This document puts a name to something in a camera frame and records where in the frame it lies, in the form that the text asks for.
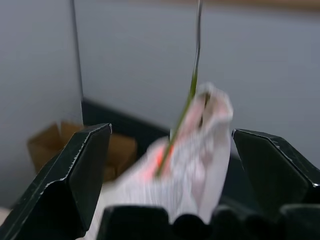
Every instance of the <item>dark baseboard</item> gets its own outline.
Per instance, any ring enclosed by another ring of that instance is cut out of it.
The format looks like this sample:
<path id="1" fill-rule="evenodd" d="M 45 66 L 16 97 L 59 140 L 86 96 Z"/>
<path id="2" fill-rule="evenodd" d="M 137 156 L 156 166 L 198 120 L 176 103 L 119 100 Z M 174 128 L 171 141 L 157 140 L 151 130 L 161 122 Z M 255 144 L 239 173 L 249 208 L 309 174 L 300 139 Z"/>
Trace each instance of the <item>dark baseboard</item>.
<path id="1" fill-rule="evenodd" d="M 138 144 L 138 158 L 155 140 L 168 136 L 170 133 L 169 129 L 163 129 L 87 99 L 82 101 L 82 118 L 84 125 L 111 123 L 114 133 L 134 138 Z M 230 157 L 222 195 L 247 208 L 259 211 L 251 184 L 237 156 Z"/>
<path id="2" fill-rule="evenodd" d="M 155 140 L 168 136 L 170 131 L 84 99 L 82 101 L 84 125 L 111 123 L 112 131 L 134 138 L 138 144 L 137 154 L 141 157 Z"/>

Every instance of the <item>white wall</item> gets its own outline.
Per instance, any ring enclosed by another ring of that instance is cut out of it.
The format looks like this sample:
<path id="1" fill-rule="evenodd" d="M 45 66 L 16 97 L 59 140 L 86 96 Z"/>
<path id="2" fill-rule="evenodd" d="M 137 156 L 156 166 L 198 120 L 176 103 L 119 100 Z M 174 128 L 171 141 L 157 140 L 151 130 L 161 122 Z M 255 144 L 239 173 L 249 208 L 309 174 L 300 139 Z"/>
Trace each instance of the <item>white wall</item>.
<path id="1" fill-rule="evenodd" d="M 78 71 L 69 0 L 0 1 L 0 206 L 35 176 L 27 139 L 82 121 Z"/>
<path id="2" fill-rule="evenodd" d="M 184 4 L 77 0 L 84 97 L 172 127 L 191 80 L 195 14 Z M 204 6 L 199 81 L 229 93 L 232 128 L 282 136 L 320 168 L 319 46 L 320 17 Z"/>

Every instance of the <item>white plastic bag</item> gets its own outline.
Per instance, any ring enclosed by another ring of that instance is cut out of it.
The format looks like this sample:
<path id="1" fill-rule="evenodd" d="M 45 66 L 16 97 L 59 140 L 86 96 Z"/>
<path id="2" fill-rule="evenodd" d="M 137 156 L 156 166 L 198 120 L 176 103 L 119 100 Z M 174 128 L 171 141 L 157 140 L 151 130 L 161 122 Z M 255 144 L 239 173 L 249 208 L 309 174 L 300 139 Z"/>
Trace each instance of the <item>white plastic bag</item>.
<path id="1" fill-rule="evenodd" d="M 210 94 L 206 107 L 203 93 Z M 171 223 L 186 213 L 208 223 L 219 202 L 228 169 L 232 118 L 233 108 L 227 94 L 211 83 L 199 86 L 163 176 L 154 179 L 167 138 L 153 143 L 131 169 L 102 187 L 85 239 L 95 239 L 104 208 L 114 205 L 159 206 L 166 209 Z"/>

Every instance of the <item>brown cardboard box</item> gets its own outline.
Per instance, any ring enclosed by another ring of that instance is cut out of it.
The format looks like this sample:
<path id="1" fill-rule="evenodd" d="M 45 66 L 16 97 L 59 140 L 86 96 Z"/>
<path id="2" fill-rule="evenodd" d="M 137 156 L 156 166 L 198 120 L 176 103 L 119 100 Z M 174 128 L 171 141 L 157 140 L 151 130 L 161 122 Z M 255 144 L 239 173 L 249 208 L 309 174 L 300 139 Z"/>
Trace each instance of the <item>brown cardboard box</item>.
<path id="1" fill-rule="evenodd" d="M 111 135 L 106 165 L 115 168 L 116 177 L 133 165 L 136 158 L 137 142 L 135 139 L 119 134 Z"/>
<path id="2" fill-rule="evenodd" d="M 41 168 L 64 148 L 72 135 L 82 128 L 82 125 L 63 121 L 60 132 L 57 124 L 53 124 L 38 135 L 32 137 L 27 142 L 27 147 L 36 173 L 39 173 Z"/>
<path id="3" fill-rule="evenodd" d="M 27 147 L 32 158 L 35 171 L 41 168 L 68 143 L 72 135 L 84 127 L 62 122 L 60 132 L 57 124 L 32 137 Z M 113 133 L 110 136 L 107 161 L 104 169 L 104 182 L 112 181 L 134 164 L 137 157 L 137 142 L 127 136 Z"/>

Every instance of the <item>orange mark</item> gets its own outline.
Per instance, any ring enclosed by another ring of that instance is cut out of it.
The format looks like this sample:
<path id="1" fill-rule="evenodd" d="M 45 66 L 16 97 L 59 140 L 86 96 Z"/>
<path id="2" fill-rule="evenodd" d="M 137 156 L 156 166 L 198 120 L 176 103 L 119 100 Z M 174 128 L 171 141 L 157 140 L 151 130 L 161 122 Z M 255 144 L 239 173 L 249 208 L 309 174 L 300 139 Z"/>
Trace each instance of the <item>orange mark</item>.
<path id="1" fill-rule="evenodd" d="M 160 165 L 161 165 L 162 158 L 164 157 L 164 151 L 165 151 L 165 149 L 163 149 L 162 151 L 159 151 L 158 155 L 156 156 L 156 164 L 157 164 L 158 167 L 160 167 Z M 173 151 L 174 151 L 174 146 L 172 146 L 170 148 L 170 151 L 169 151 L 169 154 L 168 154 L 168 158 L 171 157 Z"/>

